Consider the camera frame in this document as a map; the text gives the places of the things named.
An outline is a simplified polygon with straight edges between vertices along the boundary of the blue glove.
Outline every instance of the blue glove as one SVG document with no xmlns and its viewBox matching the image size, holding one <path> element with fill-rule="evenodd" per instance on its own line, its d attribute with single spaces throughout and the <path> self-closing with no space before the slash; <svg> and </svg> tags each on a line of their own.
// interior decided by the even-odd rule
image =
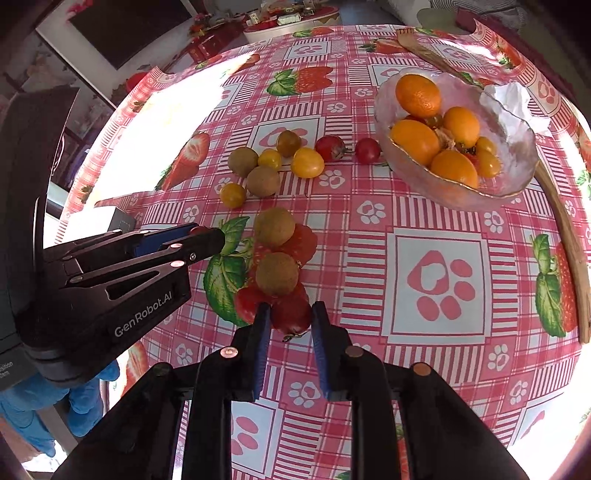
<svg viewBox="0 0 591 480">
<path fill-rule="evenodd" d="M 40 452 L 53 457 L 56 454 L 55 439 L 35 410 L 52 406 L 70 393 L 67 424 L 75 436 L 83 437 L 103 416 L 99 380 L 114 381 L 117 378 L 119 365 L 116 361 L 88 383 L 72 389 L 56 387 L 37 373 L 0 392 L 0 413 L 26 441 Z"/>
</svg>

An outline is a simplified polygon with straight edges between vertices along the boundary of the strawberry print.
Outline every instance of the strawberry print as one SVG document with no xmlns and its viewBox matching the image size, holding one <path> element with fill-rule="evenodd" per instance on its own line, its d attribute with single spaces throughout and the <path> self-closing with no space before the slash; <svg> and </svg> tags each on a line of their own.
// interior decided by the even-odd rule
<svg viewBox="0 0 591 480">
<path fill-rule="evenodd" d="M 249 69 L 250 67 L 255 65 L 257 62 L 259 62 L 260 59 L 261 59 L 261 56 L 258 53 L 253 53 L 250 56 L 250 58 L 246 62 L 244 62 L 244 64 L 236 71 L 236 73 L 241 72 L 242 70 Z"/>
<path fill-rule="evenodd" d="M 293 69 L 283 70 L 275 74 L 275 80 L 267 87 L 267 93 L 275 96 L 300 95 L 315 92 L 332 85 L 327 75 L 332 67 L 306 67 L 294 72 Z"/>
<path fill-rule="evenodd" d="M 293 36 L 295 38 L 306 38 L 318 37 L 320 35 L 328 35 L 329 33 L 334 33 L 334 30 L 329 27 L 316 27 L 312 28 L 311 30 L 300 30 L 299 32 L 295 32 Z"/>
<path fill-rule="evenodd" d="M 499 48 L 502 54 L 499 60 L 501 65 L 509 70 L 513 70 L 514 68 L 521 65 L 521 55 L 515 49 L 515 47 L 509 45 L 504 38 L 498 37 L 496 46 Z"/>
<path fill-rule="evenodd" d="M 156 185 L 156 190 L 170 190 L 179 183 L 194 177 L 199 172 L 199 166 L 207 157 L 209 142 L 209 135 L 195 132 L 178 153 L 172 165 L 163 173 Z"/>
<path fill-rule="evenodd" d="M 431 30 L 429 28 L 415 28 L 419 33 L 429 35 L 430 37 L 444 38 L 445 40 L 455 40 L 454 36 L 443 30 Z"/>
<path fill-rule="evenodd" d="M 406 50 L 393 38 L 374 38 L 369 43 L 364 43 L 359 47 L 368 53 L 382 53 L 384 55 L 403 53 Z"/>
<path fill-rule="evenodd" d="M 570 276 L 569 263 L 566 260 L 566 252 L 562 242 L 556 247 L 556 270 L 560 280 L 562 327 L 565 332 L 572 332 L 577 326 L 577 306 L 574 299 L 573 279 Z"/>
<path fill-rule="evenodd" d="M 577 326 L 577 307 L 564 246 L 559 243 L 552 255 L 548 235 L 541 233 L 532 239 L 532 248 L 540 268 L 535 280 L 535 309 L 550 336 L 565 337 Z"/>
</svg>

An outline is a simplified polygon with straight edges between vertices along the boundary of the paw print pattern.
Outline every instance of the paw print pattern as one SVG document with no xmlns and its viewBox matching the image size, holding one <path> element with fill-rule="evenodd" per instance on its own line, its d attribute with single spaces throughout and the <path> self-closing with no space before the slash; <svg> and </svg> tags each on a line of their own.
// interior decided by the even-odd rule
<svg viewBox="0 0 591 480">
<path fill-rule="evenodd" d="M 507 352 L 509 347 L 506 344 L 495 345 L 494 351 L 488 354 L 489 362 L 486 364 L 488 370 L 496 370 L 500 372 L 509 363 L 509 355 Z"/>
<path fill-rule="evenodd" d="M 227 183 L 230 183 L 230 180 L 231 180 L 230 177 L 225 177 L 225 178 L 219 179 L 217 181 L 217 185 L 213 188 L 213 190 L 215 190 L 215 192 L 219 195 L 220 192 L 222 191 L 222 188 L 224 188 Z"/>
<path fill-rule="evenodd" d="M 574 207 L 574 204 L 571 200 L 567 200 L 564 203 L 564 208 L 566 209 L 566 213 L 568 213 L 571 217 L 575 217 L 577 215 L 577 209 Z"/>
<path fill-rule="evenodd" d="M 184 223 L 191 223 L 195 221 L 195 217 L 199 215 L 199 207 L 197 205 L 193 205 L 192 207 L 187 207 L 183 213 L 183 222 Z"/>
<path fill-rule="evenodd" d="M 311 381 L 307 381 L 304 385 L 300 382 L 293 382 L 290 387 L 288 395 L 294 399 L 294 405 L 297 407 L 313 407 L 314 400 L 320 398 L 320 391 Z"/>
<path fill-rule="evenodd" d="M 513 386 L 513 388 L 509 392 L 509 396 L 511 397 L 509 403 L 511 403 L 511 405 L 517 405 L 519 402 L 521 402 L 522 399 L 525 399 L 525 395 L 527 393 L 527 385 L 527 382 L 522 382 L 521 380 L 519 380 Z"/>
<path fill-rule="evenodd" d="M 343 183 L 345 183 L 345 178 L 340 170 L 325 170 L 319 181 L 319 185 L 330 187 L 333 190 L 339 188 Z"/>
<path fill-rule="evenodd" d="M 374 96 L 374 91 L 371 88 L 358 88 L 354 94 L 360 98 Z"/>
<path fill-rule="evenodd" d="M 177 354 L 177 363 L 179 365 L 188 365 L 193 363 L 193 351 L 187 348 L 184 343 L 180 343 L 176 347 L 174 353 Z"/>
<path fill-rule="evenodd" d="M 369 225 L 373 223 L 377 225 L 380 219 L 386 217 L 385 209 L 386 207 L 382 203 L 372 203 L 370 200 L 365 200 L 357 208 L 357 213 L 361 216 L 361 221 L 364 224 Z"/>
<path fill-rule="evenodd" d="M 234 437 L 234 424 L 239 427 L 241 432 L 239 432 L 236 437 Z M 259 444 L 253 435 L 256 435 L 259 432 L 259 428 L 256 426 L 251 419 L 248 417 L 238 417 L 236 419 L 232 419 L 232 429 L 230 431 L 230 435 L 232 436 L 231 441 L 231 451 L 233 455 L 244 455 L 244 448 L 249 450 L 256 450 L 259 448 Z"/>
<path fill-rule="evenodd" d="M 241 120 L 242 125 L 250 125 L 256 121 L 256 115 L 247 115 Z"/>
<path fill-rule="evenodd" d="M 431 250 L 419 260 L 408 274 L 408 286 L 423 293 L 417 300 L 417 310 L 429 322 L 439 319 L 441 313 L 448 320 L 457 320 L 462 315 L 462 306 L 457 299 L 469 302 L 476 298 L 476 290 L 470 282 L 465 280 L 455 282 L 454 295 L 449 294 L 449 270 L 455 276 L 465 279 L 469 279 L 473 273 L 470 264 L 460 258 L 453 260 L 448 269 L 447 262 L 441 252 Z M 439 304 L 432 298 L 432 296 L 442 295 L 445 296 L 439 301 Z"/>
<path fill-rule="evenodd" d="M 498 212 L 486 212 L 484 214 L 484 224 L 491 230 L 492 233 L 502 233 L 503 224 L 505 221 Z"/>
<path fill-rule="evenodd" d="M 347 106 L 343 102 L 329 103 L 326 109 L 330 113 L 343 113 Z"/>
</svg>

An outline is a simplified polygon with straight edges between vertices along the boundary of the table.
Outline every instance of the table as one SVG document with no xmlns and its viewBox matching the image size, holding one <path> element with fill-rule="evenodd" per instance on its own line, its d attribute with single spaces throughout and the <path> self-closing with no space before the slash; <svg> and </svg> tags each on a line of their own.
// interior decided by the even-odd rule
<svg viewBox="0 0 591 480">
<path fill-rule="evenodd" d="M 251 25 L 244 29 L 246 39 L 250 43 L 267 40 L 269 38 L 280 37 L 282 35 L 292 34 L 298 31 L 312 31 L 315 28 L 332 27 L 333 25 L 340 25 L 342 20 L 340 18 L 339 9 L 336 7 L 322 7 L 316 14 L 309 17 L 302 17 L 301 21 L 287 25 L 277 25 L 274 21 L 274 26 L 267 26 L 269 22 L 263 22 L 256 25 Z"/>
<path fill-rule="evenodd" d="M 284 165 L 279 194 L 249 199 L 242 209 L 230 212 L 218 200 L 220 188 L 237 181 L 226 163 L 237 147 L 261 152 L 284 129 L 307 145 L 327 134 L 349 145 L 372 135 L 379 85 L 405 67 L 434 68 L 397 46 L 395 30 L 332 27 L 318 37 L 286 35 L 225 53 L 222 61 L 256 50 L 260 61 L 226 81 L 222 102 L 200 126 L 211 144 L 198 175 L 168 192 L 134 193 L 99 205 L 119 206 L 143 228 L 192 221 L 216 226 L 242 218 L 244 238 L 251 236 L 261 209 L 278 205 L 292 211 L 319 237 L 317 254 L 301 271 L 310 300 L 323 300 L 356 344 L 385 361 L 432 365 L 529 473 L 542 472 L 532 478 L 549 476 L 570 450 L 582 415 L 591 410 L 581 374 L 591 364 L 576 328 L 551 336 L 536 312 L 540 268 L 532 242 L 540 246 L 547 239 L 556 255 L 560 237 L 535 181 L 502 209 L 456 212 L 413 193 L 387 167 L 345 157 L 314 180 L 295 178 Z M 581 133 L 576 112 L 527 59 L 482 24 L 461 37 L 417 35 L 476 82 L 526 85 L 533 113 L 551 118 L 552 135 L 537 136 L 540 158 L 589 254 L 590 176 L 575 143 Z M 281 96 L 267 92 L 278 72 L 311 66 L 330 67 L 330 86 L 324 82 L 319 90 L 299 94 L 296 88 L 289 95 L 271 89 Z M 76 179 L 58 240 L 69 214 L 83 207 L 80 189 L 94 185 L 143 102 L 193 72 L 170 76 L 155 69 L 118 108 Z M 192 300 L 143 339 L 150 365 L 186 365 L 229 343 L 235 327 L 208 305 L 207 268 L 207 261 L 192 266 Z M 233 407 L 234 478 L 347 478 L 349 406 L 321 398 L 310 335 L 289 344 L 281 339 L 273 333 L 262 398 Z M 181 430 L 178 464 L 183 440 Z"/>
</svg>

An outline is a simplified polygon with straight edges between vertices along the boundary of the green leaf print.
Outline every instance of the green leaf print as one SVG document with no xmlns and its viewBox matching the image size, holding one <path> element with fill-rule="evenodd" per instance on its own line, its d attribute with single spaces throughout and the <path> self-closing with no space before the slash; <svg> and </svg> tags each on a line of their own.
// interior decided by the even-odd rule
<svg viewBox="0 0 591 480">
<path fill-rule="evenodd" d="M 226 244 L 220 252 L 221 256 L 225 257 L 236 249 L 238 243 L 240 243 L 242 232 L 244 231 L 248 219 L 249 217 L 236 217 L 228 220 L 220 226 L 220 230 L 226 236 Z"/>
<path fill-rule="evenodd" d="M 284 81 L 274 81 L 267 87 L 267 93 L 277 97 L 297 95 L 296 89 L 292 85 L 285 85 Z"/>
<path fill-rule="evenodd" d="M 283 70 L 282 72 L 277 72 L 275 74 L 275 80 L 285 80 L 288 79 L 291 76 L 291 73 L 294 71 L 294 69 L 289 69 L 289 70 Z"/>
<path fill-rule="evenodd" d="M 237 327 L 246 325 L 234 309 L 234 295 L 244 286 L 246 262 L 241 257 L 214 255 L 203 276 L 203 287 L 212 310 Z"/>
<path fill-rule="evenodd" d="M 304 37 L 311 37 L 312 30 L 300 30 L 299 32 L 295 32 L 293 34 L 295 38 L 304 38 Z"/>
<path fill-rule="evenodd" d="M 589 181 L 589 172 L 587 170 L 581 170 L 581 173 L 577 176 L 575 180 L 576 184 L 580 187 L 585 185 Z"/>
<path fill-rule="evenodd" d="M 535 309 L 542 327 L 550 336 L 566 336 L 560 322 L 560 282 L 557 275 L 538 274 L 535 281 Z"/>
<path fill-rule="evenodd" d="M 540 273 L 547 274 L 551 270 L 550 241 L 546 233 L 541 233 L 533 239 L 532 247 L 534 249 L 535 259 L 540 266 Z"/>
</svg>

